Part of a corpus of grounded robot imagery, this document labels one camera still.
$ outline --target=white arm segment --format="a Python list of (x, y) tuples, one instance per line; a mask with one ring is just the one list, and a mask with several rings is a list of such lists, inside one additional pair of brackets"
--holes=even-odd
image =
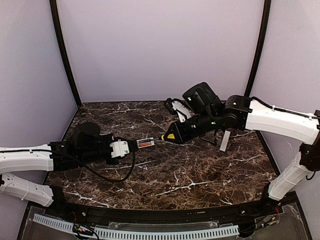
[[(256, 100), (250, 103), (245, 128), (248, 130), (266, 131), (294, 138), (312, 145), (319, 133), (317, 119), (311, 119), (288, 112), (272, 110)], [(303, 113), (315, 117), (312, 113)]]
[(301, 152), (298, 152), (290, 165), (270, 183), (269, 198), (280, 201), (284, 196), (298, 183), (301, 182), (312, 171), (308, 170), (305, 166), (299, 164), (301, 159)]
[[(47, 144), (33, 147), (0, 147), (0, 151), (14, 151), (14, 150), (32, 150), (45, 149), (51, 150)], [(0, 175), (9, 172), (42, 170), (53, 171), (54, 162), (50, 158), (50, 152), (35, 151), (35, 152), (4, 152), (0, 153)]]
[(19, 178), (11, 173), (2, 174), (4, 184), (0, 185), (0, 194), (8, 194), (48, 207), (52, 204), (53, 192), (49, 186), (39, 185)]

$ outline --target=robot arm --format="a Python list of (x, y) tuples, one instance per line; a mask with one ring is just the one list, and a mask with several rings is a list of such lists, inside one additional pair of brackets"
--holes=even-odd
[(73, 136), (65, 141), (34, 147), (2, 147), (0, 148), (0, 194), (33, 201), (44, 207), (52, 205), (54, 201), (65, 202), (61, 188), (35, 184), (9, 172), (66, 171), (100, 160), (105, 160), (107, 164), (118, 164), (119, 160), (130, 152), (151, 144), (154, 145), (154, 142), (148, 139), (144, 139), (140, 144), (113, 137), (112, 134), (100, 135), (98, 125), (86, 122), (77, 125)]
[(212, 130), (233, 128), (266, 131), (303, 142), (291, 164), (266, 186), (262, 204), (278, 204), (305, 176), (320, 170), (320, 111), (301, 113), (239, 95), (223, 103), (205, 82), (182, 96), (195, 115), (172, 123), (161, 137), (164, 141), (183, 144)]

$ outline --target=brown marble table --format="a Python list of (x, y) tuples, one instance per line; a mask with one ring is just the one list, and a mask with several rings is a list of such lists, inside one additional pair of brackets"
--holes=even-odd
[[(76, 114), (75, 125), (97, 123), (102, 134), (113, 132), (126, 139), (159, 137), (177, 118), (161, 101), (85, 103)], [(111, 184), (83, 168), (50, 172), (46, 185), (63, 188), (71, 203), (97, 207), (140, 210), (181, 210), (218, 207), (258, 200), (263, 187), (276, 177), (254, 131), (231, 130), (226, 152), (200, 139), (184, 145), (157, 141), (156, 146), (136, 153), (130, 178)], [(204, 138), (210, 140), (213, 133)], [(131, 156), (119, 165), (104, 161), (89, 165), (109, 178), (123, 178)]]

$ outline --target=wire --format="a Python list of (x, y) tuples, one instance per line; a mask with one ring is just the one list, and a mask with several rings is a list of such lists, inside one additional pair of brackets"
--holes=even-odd
[[(60, 215), (57, 214), (55, 211), (53, 211), (51, 208), (48, 208), (48, 210), (50, 210), (50, 211), (51, 211), (54, 215), (56, 215), (58, 218), (60, 218), (60, 219), (62, 219), (62, 220), (64, 220), (64, 221), (69, 222), (69, 220), (67, 220), (66, 218), (60, 216)], [(87, 228), (87, 229), (89, 230), (89, 232), (93, 233), (93, 234), (96, 236), (96, 239), (97, 239), (97, 240), (100, 240), (98, 234), (95, 232), (95, 230), (94, 230), (92, 227), (90, 227), (90, 226), (88, 226), (88, 225), (86, 225), (86, 224), (83, 224), (83, 223), (78, 223), (78, 222), (77, 222), (76, 213), (75, 213), (74, 211), (72, 211), (72, 212), (70, 212), (70, 213), (73, 213), (73, 214), (74, 214), (75, 220), (71, 221), (73, 224), (78, 224), (79, 226), (82, 226), (82, 227)]]
[(71, 158), (73, 161), (75, 161), (77, 164), (79, 164), (79, 166), (84, 167), (85, 169), (87, 169), (88, 171), (90, 171), (91, 173), (93, 173), (94, 175), (96, 175), (97, 177), (109, 182), (109, 183), (121, 183), (124, 182), (125, 180), (127, 180), (131, 173), (134, 170), (135, 167), (135, 163), (136, 163), (136, 154), (135, 151), (132, 151), (132, 164), (131, 164), (131, 168), (129, 170), (129, 172), (127, 173), (127, 175), (122, 178), (122, 179), (112, 179), (112, 178), (108, 178), (105, 177), (103, 175), (101, 175), (100, 173), (96, 172), (95, 170), (93, 170), (92, 168), (88, 167), (86, 164), (84, 164), (82, 161), (80, 161), (78, 158), (67, 154), (67, 153), (63, 153), (63, 152), (59, 152), (59, 151), (53, 151), (53, 150), (48, 150), (48, 149), (18, 149), (18, 150), (6, 150), (6, 151), (0, 151), (0, 153), (17, 153), (17, 152), (48, 152), (48, 153), (53, 153), (53, 154), (58, 154), (61, 156), (66, 156), (68, 158)]
[(261, 220), (259, 220), (258, 222), (256, 222), (254, 225), (252, 225), (252, 226), (250, 226), (250, 227), (242, 230), (240, 233), (241, 233), (241, 234), (254, 233), (255, 231), (257, 231), (257, 230), (259, 230), (259, 229), (262, 229), (262, 228), (264, 228), (264, 227), (267, 226), (267, 225), (270, 226), (270, 225), (272, 224), (271, 222), (276, 219), (275, 217), (272, 217), (272, 218), (270, 218), (268, 221), (266, 221), (265, 223), (261, 224), (261, 226), (255, 228), (255, 229), (253, 229), (253, 230), (246, 231), (246, 230), (249, 230), (249, 229), (255, 227), (257, 224), (261, 223), (262, 221), (264, 221), (264, 220), (266, 219), (266, 217), (267, 217), (267, 216), (264, 216)]
[(263, 222), (263, 220), (265, 220), (265, 218), (266, 218), (266, 217), (267, 217), (267, 216), (263, 216), (263, 218), (262, 218), (262, 219), (260, 219), (259, 221), (257, 221), (257, 222), (256, 222), (255, 224), (253, 224), (252, 226), (247, 227), (246, 229), (242, 230), (242, 231), (241, 231), (241, 233), (245, 233), (244, 231), (249, 230), (249, 229), (251, 229), (251, 228), (255, 227), (257, 224), (259, 224), (259, 223)]
[(275, 111), (279, 111), (279, 112), (283, 112), (283, 113), (294, 114), (294, 115), (298, 115), (298, 116), (305, 117), (305, 118), (320, 119), (319, 116), (309, 116), (309, 115), (306, 115), (306, 114), (303, 114), (303, 113), (300, 113), (300, 112), (295, 112), (295, 111), (287, 110), (287, 109), (280, 108), (280, 107), (273, 107), (273, 106), (265, 103), (261, 99), (257, 98), (256, 96), (253, 96), (251, 98), (256, 100), (256, 101), (258, 101), (260, 104), (262, 104), (263, 106), (267, 107), (268, 109), (273, 109)]
[(278, 209), (277, 207), (275, 207), (274, 210), (277, 212), (278, 218), (279, 218), (279, 220), (280, 220), (280, 212), (279, 212), (279, 209)]
[(316, 175), (316, 171), (313, 172), (312, 176), (310, 178), (308, 178), (308, 176), (305, 176), (305, 179), (307, 179), (308, 181), (310, 181), (311, 179), (314, 178), (314, 176)]
[(206, 142), (206, 143), (209, 143), (213, 146), (217, 146), (217, 132), (218, 132), (218, 129), (215, 129), (214, 130), (214, 134), (213, 134), (213, 141), (210, 141), (210, 140), (207, 140), (207, 139), (204, 139), (202, 138), (201, 136), (199, 136), (199, 139)]

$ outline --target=white cable tie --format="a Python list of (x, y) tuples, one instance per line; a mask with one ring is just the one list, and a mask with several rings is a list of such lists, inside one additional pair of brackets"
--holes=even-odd
[(26, 181), (28, 183), (28, 187), (27, 187), (27, 191), (25, 193), (25, 195), (21, 198), (21, 200), (25, 200), (26, 196), (28, 195), (28, 193), (30, 192), (30, 184), (29, 184), (29, 181)]

